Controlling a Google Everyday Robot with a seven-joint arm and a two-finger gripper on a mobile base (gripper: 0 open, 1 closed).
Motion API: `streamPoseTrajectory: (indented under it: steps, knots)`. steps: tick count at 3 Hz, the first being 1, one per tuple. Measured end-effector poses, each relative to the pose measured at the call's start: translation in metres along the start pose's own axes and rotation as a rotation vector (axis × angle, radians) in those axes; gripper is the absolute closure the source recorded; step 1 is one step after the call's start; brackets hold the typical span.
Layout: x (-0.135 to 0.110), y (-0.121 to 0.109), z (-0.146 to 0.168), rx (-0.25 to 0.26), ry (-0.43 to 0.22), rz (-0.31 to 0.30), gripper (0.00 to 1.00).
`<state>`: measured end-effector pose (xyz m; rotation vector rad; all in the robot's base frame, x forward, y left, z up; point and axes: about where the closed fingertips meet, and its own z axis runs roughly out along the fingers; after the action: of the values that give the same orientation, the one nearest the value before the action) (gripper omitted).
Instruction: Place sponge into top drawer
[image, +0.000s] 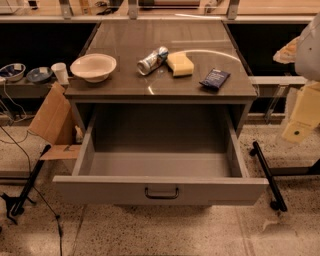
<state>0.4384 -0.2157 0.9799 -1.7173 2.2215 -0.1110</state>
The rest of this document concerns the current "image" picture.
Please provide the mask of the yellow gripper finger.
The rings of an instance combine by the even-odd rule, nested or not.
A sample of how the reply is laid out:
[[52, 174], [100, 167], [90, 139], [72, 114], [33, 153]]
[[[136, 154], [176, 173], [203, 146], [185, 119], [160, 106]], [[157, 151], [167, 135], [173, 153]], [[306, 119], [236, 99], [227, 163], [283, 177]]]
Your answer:
[[281, 137], [301, 143], [320, 125], [320, 82], [308, 82], [296, 92], [296, 100]]
[[294, 63], [296, 60], [297, 43], [298, 37], [292, 39], [274, 54], [273, 60], [282, 64]]

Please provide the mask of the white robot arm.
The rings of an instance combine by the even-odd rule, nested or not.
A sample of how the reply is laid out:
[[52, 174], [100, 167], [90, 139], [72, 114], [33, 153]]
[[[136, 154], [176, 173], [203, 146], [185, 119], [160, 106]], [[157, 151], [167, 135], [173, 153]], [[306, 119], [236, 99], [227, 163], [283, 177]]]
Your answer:
[[295, 72], [307, 79], [297, 91], [294, 107], [281, 134], [290, 143], [301, 143], [320, 125], [320, 13], [298, 37], [278, 50], [273, 60], [293, 63]]

